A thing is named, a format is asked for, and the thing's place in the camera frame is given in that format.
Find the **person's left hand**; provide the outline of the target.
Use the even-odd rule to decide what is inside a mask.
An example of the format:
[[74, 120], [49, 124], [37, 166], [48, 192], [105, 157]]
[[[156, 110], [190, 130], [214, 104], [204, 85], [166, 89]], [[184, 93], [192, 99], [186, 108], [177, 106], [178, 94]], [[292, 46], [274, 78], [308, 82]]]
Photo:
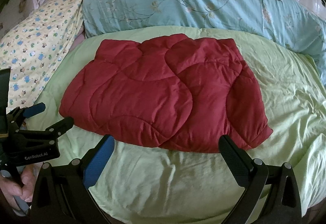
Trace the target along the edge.
[[1, 175], [1, 190], [12, 208], [20, 210], [14, 196], [20, 197], [25, 202], [32, 202], [38, 173], [39, 167], [36, 164], [25, 166], [20, 175], [23, 183], [22, 187], [18, 183]]

